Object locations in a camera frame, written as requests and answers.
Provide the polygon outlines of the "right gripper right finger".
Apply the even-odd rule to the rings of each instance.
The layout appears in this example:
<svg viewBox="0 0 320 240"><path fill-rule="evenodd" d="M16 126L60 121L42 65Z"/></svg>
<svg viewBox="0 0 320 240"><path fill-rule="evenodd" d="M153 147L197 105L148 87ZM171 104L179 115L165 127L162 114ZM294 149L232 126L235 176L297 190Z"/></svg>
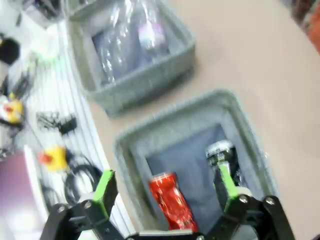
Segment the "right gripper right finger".
<svg viewBox="0 0 320 240"><path fill-rule="evenodd" d="M213 185L223 214L206 234L208 240L231 240L242 226L249 226L257 240L294 240L279 198L262 200L240 193L225 165L215 169Z"/></svg>

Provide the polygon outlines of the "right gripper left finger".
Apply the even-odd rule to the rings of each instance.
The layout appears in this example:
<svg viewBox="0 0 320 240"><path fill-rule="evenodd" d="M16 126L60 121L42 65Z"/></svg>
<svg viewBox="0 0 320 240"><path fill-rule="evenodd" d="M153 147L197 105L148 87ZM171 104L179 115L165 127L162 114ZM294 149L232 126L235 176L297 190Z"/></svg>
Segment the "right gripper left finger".
<svg viewBox="0 0 320 240"><path fill-rule="evenodd" d="M121 232L110 220L118 195L116 172L105 170L93 198L74 206L57 203L49 212L41 240L77 240L83 231L93 231L99 240L119 240Z"/></svg>

